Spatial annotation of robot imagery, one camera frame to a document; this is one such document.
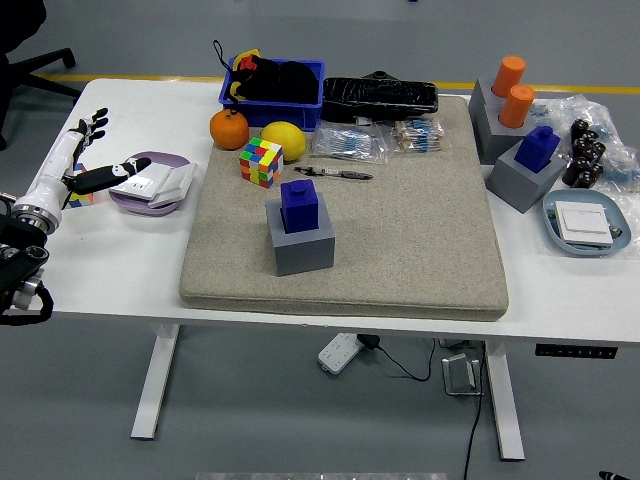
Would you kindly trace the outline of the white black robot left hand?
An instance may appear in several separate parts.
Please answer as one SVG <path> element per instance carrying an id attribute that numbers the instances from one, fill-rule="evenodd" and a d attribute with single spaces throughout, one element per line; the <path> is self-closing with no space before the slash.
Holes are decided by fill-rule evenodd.
<path id="1" fill-rule="evenodd" d="M 11 208 L 12 217 L 51 234 L 59 227 L 62 209 L 71 194 L 85 195 L 114 187 L 151 164 L 147 157 L 131 157 L 121 164 L 74 172 L 81 153 L 105 135 L 102 128 L 108 123 L 107 113 L 106 108 L 97 110 L 56 140 L 36 176 L 34 187 Z"/>

